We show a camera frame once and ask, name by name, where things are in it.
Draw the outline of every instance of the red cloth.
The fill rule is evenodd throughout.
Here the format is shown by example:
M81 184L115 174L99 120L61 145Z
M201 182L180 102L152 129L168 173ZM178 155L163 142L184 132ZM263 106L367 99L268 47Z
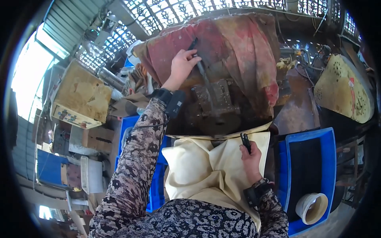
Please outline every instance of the red cloth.
M187 50L196 37L199 41L195 49L209 70L208 76L220 77L210 80L233 78L258 114L271 115L271 107L279 96L275 62L280 53L274 17L251 13L201 19L169 28L135 46L134 52L162 85L170 76L173 57L179 50ZM190 77L200 77L194 71Z

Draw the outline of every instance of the hand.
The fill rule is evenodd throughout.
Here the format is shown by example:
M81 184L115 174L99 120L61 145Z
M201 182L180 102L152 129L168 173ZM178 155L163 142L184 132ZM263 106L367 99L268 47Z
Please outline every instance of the hand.
M246 176L251 184L255 184L263 177L259 172L259 162L261 160L262 152L258 149L254 141L250 141L251 154L243 145L239 146L242 152L241 160L243 161L243 168L245 169Z
M178 90L181 84L185 81L191 73L193 67L197 62L201 61L201 57L192 57L197 50L180 50L172 60L171 76L163 84L162 88L170 91Z

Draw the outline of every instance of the white plastic container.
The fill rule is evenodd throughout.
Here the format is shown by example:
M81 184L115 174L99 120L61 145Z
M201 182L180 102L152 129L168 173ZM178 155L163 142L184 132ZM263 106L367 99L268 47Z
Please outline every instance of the white plastic container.
M102 162L81 156L81 183L85 193L102 193Z
M312 225L322 218L328 207L328 198L323 193L310 193L304 195L296 204L296 214L303 223Z

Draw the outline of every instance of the concrete floor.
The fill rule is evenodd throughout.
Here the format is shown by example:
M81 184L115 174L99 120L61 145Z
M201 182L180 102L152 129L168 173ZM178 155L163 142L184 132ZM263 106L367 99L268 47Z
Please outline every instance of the concrete floor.
M300 235L294 236L295 238L336 238L344 230L348 224L355 209L350 206L340 203L340 205L334 210L328 219L323 223L317 225L310 231L304 232Z

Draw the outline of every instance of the decorative metal grille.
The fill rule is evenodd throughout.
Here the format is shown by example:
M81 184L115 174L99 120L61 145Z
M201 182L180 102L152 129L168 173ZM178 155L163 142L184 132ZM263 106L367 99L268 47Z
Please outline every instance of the decorative metal grille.
M223 8L270 6L284 9L283 0L131 0L125 3L149 35Z
M351 16L347 12L347 17L345 21L345 31L354 36L355 29L356 29L355 22L353 21L353 18L351 18Z
M335 23L339 23L340 21L340 3L339 1L335 1L332 6L332 21Z
M115 54L136 41L135 36L127 30L127 27L119 22L115 28L112 36L109 36L103 46L103 52L99 56L92 56L86 50L79 56L81 60L89 69L94 72L103 67L107 62L114 59Z
M323 17L327 11L327 0L299 0L298 12L310 16Z

